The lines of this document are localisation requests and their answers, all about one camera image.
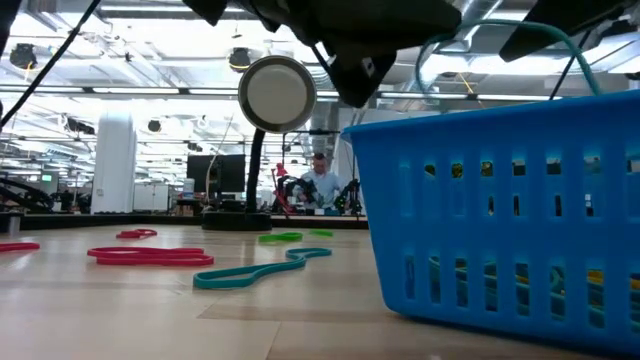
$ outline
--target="black cable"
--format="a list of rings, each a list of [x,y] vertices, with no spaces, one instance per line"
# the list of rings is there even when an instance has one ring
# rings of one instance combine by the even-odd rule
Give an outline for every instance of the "black cable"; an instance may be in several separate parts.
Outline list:
[[[587,39],[591,35],[591,31],[592,30],[589,30],[586,33],[584,33],[582,40],[580,40],[580,43],[578,44],[578,49],[582,50],[582,47],[584,46],[584,44],[587,42]],[[556,84],[556,87],[551,92],[551,96],[549,97],[549,100],[553,100],[556,97],[556,95],[558,94],[558,91],[560,91],[560,87],[562,86],[564,79],[567,77],[567,74],[569,74],[569,70],[571,70],[571,66],[573,66],[573,63],[575,61],[576,61],[576,56],[573,55],[571,59],[569,59],[567,66],[564,68],[562,75],[560,75],[560,79],[558,79],[558,83]]]
[[[71,30],[71,32],[69,33],[69,36],[64,41],[62,46],[60,46],[58,51],[56,51],[56,53],[51,57],[49,62],[47,62],[47,65],[45,65],[42,68],[42,70],[40,70],[40,72],[38,73],[38,76],[36,76],[36,78],[33,79],[33,82],[29,85],[27,90],[25,90],[25,92],[22,94],[18,102],[16,102],[16,104],[13,105],[11,110],[9,110],[7,114],[2,118],[2,122],[0,123],[0,130],[2,130],[2,128],[9,122],[9,120],[11,120],[11,118],[18,112],[18,110],[20,110],[22,105],[24,105],[24,103],[27,102],[27,99],[29,99],[29,96],[33,94],[33,92],[36,90],[38,85],[40,85],[44,77],[47,76],[47,73],[49,73],[49,71],[53,68],[56,62],[58,62],[58,60],[60,60],[62,55],[64,55],[64,53],[67,51],[67,49],[69,48],[73,40],[75,40],[78,33],[80,33],[80,28],[82,28],[82,25],[84,25],[84,23],[87,22],[87,20],[89,19],[91,14],[93,14],[93,12],[96,10],[99,4],[100,4],[100,0],[93,0],[91,2],[91,5],[89,5],[85,13],[82,15],[76,27],[73,28],[73,30]]]
[[[318,48],[315,45],[313,45],[311,47],[311,51],[313,51],[313,54],[318,59],[318,62],[320,62],[320,66],[322,66],[324,71],[326,71],[327,74],[330,74],[331,68],[329,68],[329,64],[327,64],[327,61],[322,57],[322,54],[320,54],[320,51],[318,51]]]

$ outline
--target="man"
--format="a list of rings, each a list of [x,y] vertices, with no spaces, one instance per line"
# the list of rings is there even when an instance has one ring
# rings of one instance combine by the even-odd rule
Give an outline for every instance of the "man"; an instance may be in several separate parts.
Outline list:
[[[300,186],[293,189],[293,195],[304,202],[307,210],[333,207],[336,191],[341,191],[344,188],[340,178],[336,174],[328,172],[328,168],[329,164],[327,164],[327,158],[324,154],[315,154],[313,155],[313,170],[301,177],[304,181],[313,181],[313,185],[316,187],[316,192],[313,194],[314,202],[309,202]]]

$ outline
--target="cable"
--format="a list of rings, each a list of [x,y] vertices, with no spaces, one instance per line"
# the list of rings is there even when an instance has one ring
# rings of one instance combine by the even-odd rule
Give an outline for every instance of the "cable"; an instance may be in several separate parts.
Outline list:
[[[327,61],[322,57],[322,54],[320,54],[320,51],[318,51],[318,48],[313,45],[311,46],[311,51],[313,51],[313,54],[318,59],[318,62],[320,62],[320,66],[322,66],[324,71],[326,71],[327,74],[331,74],[331,68],[329,67],[329,64],[327,64]]]
[[[71,30],[71,32],[69,33],[69,36],[64,41],[62,46],[58,48],[58,51],[56,51],[56,53],[51,57],[49,62],[47,62],[47,65],[45,65],[42,68],[42,71],[38,73],[38,75],[36,76],[35,79],[33,79],[33,82],[31,82],[27,90],[25,90],[22,96],[20,96],[20,99],[18,99],[18,101],[15,103],[15,105],[13,105],[11,110],[9,110],[7,114],[2,118],[2,122],[0,123],[0,130],[2,130],[2,128],[9,122],[9,120],[18,112],[18,110],[20,110],[22,105],[24,105],[24,103],[27,102],[27,99],[29,99],[29,96],[33,94],[33,92],[36,90],[38,85],[40,85],[44,77],[47,76],[49,71],[51,71],[53,66],[56,64],[56,62],[60,60],[60,58],[67,51],[67,49],[69,48],[73,40],[75,40],[76,36],[78,36],[78,33],[80,33],[80,28],[82,27],[82,25],[84,25],[84,23],[87,22],[87,20],[89,19],[91,14],[93,14],[93,12],[96,10],[99,4],[100,4],[100,0],[93,0],[91,2],[91,4],[89,5],[85,13],[82,15],[82,17],[78,21],[78,24],[76,25],[76,27],[73,28],[73,30]]]
[[[591,91],[593,92],[593,94],[600,95],[602,93],[602,90],[600,89],[598,82],[593,76],[591,67],[587,63],[587,60],[582,55],[582,51],[571,41],[571,38],[566,33],[558,29],[557,27],[547,25],[547,24],[536,23],[536,22],[529,22],[529,21],[521,22],[521,21],[514,21],[514,20],[478,20],[478,21],[463,23],[458,27],[457,31],[461,31],[461,30],[472,28],[479,25],[521,26],[521,27],[532,29],[532,30],[545,31],[549,33],[558,41],[564,42],[569,47],[569,50],[571,51],[571,53],[573,53],[573,55],[576,57],[576,60],[578,60],[578,63],[582,68],[582,72],[584,73],[584,77],[587,80],[587,83],[589,84],[589,87],[591,88]],[[424,45],[422,45],[422,48],[420,49],[420,54],[418,55],[418,59],[416,60],[416,66],[414,71],[415,71],[416,80],[418,82],[418,86],[420,87],[420,91],[422,91],[425,94],[427,93],[427,91],[424,88],[424,84],[422,83],[422,75],[420,74],[419,64],[421,64],[422,58],[424,57],[424,54],[427,51],[427,48],[431,44],[435,44],[435,43],[442,42],[444,40],[449,40],[449,39],[451,39],[451,34],[434,36],[431,39],[427,40],[427,42]]]
[[[471,88],[471,85],[469,85],[469,83],[467,82],[467,79],[464,78],[464,76],[462,76],[461,73],[458,73],[458,76],[460,77],[460,79],[462,79],[462,82],[465,84],[465,86],[467,87],[467,90],[469,92],[469,94],[475,94],[475,92],[473,91],[473,89]],[[486,109],[486,107],[484,106],[484,104],[482,103],[482,100],[478,99],[478,104],[480,104],[480,107],[483,109]]]
[[[580,50],[582,50],[582,48],[584,47],[584,44],[587,42],[587,39],[591,35],[591,31],[592,30],[589,30],[586,33],[584,33],[584,36],[582,37],[582,40],[580,40],[580,43],[578,44],[578,48]],[[560,75],[560,79],[558,79],[558,83],[553,88],[553,91],[551,92],[551,96],[549,97],[549,100],[553,100],[556,97],[556,95],[558,94],[558,91],[560,91],[560,87],[562,86],[562,83],[564,82],[564,79],[567,77],[567,74],[569,74],[569,70],[571,70],[571,66],[573,66],[573,62],[574,61],[576,61],[576,56],[575,55],[571,56],[571,59],[569,59],[569,62],[567,63],[567,66],[564,68],[564,71],[562,71],[562,75]]]
[[[207,168],[207,175],[205,177],[205,193],[207,195],[205,202],[207,204],[209,204],[209,180],[211,176],[211,168],[213,167],[213,163],[216,162],[216,158],[220,153],[220,148],[222,147],[222,144],[224,144],[224,140],[227,138],[227,133],[229,132],[229,128],[231,127],[232,122],[233,122],[233,116],[229,118],[229,122],[227,123],[227,129],[224,131],[224,135],[222,135],[222,140],[220,140],[220,144],[216,148],[216,153],[213,155],[213,159],[211,159],[211,162],[209,163],[209,168]]]

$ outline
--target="teal rubber band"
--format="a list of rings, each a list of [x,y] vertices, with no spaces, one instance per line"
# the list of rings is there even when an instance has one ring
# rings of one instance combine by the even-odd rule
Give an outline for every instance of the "teal rubber band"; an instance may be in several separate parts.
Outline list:
[[[458,26],[457,31],[472,28],[479,25],[522,26],[529,29],[533,29],[533,30],[544,31],[552,35],[558,41],[564,42],[569,47],[569,50],[571,51],[571,53],[576,56],[576,60],[578,61],[578,64],[580,64],[580,68],[582,69],[582,72],[584,73],[584,77],[587,80],[587,83],[589,83],[589,87],[591,88],[591,91],[593,92],[593,94],[594,95],[602,94],[602,90],[600,89],[600,86],[598,85],[596,78],[593,76],[593,72],[591,71],[591,67],[589,66],[589,63],[582,55],[582,51],[573,43],[573,41],[571,41],[571,38],[564,31],[558,29],[557,27],[547,25],[547,24],[542,24],[542,23],[530,22],[530,21],[496,19],[496,20],[477,20],[477,21],[470,21],[468,23],[463,23],[460,26]],[[453,35],[451,34],[434,36],[431,39],[427,40],[427,42],[420,49],[420,54],[418,55],[418,60],[416,61],[416,66],[415,66],[415,76],[418,82],[418,87],[420,88],[420,91],[422,91],[422,93],[425,93],[425,94],[427,93],[426,89],[424,88],[424,84],[422,83],[422,74],[420,73],[420,70],[422,68],[422,58],[424,57],[424,53],[427,51],[430,45],[433,45],[435,43],[439,43],[445,40],[450,40],[452,37]]]
[[[307,259],[331,255],[331,250],[324,248],[289,249],[285,253],[292,261],[242,266],[232,269],[205,271],[193,276],[193,286],[200,289],[233,289],[247,287],[259,278],[280,271],[303,268]],[[224,279],[230,276],[247,275],[242,278]]]

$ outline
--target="blue plastic basket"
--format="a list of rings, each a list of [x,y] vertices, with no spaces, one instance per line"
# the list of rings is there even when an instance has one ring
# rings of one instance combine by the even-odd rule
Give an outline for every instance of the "blue plastic basket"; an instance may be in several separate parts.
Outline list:
[[[639,105],[629,91],[346,129],[387,306],[640,355]]]

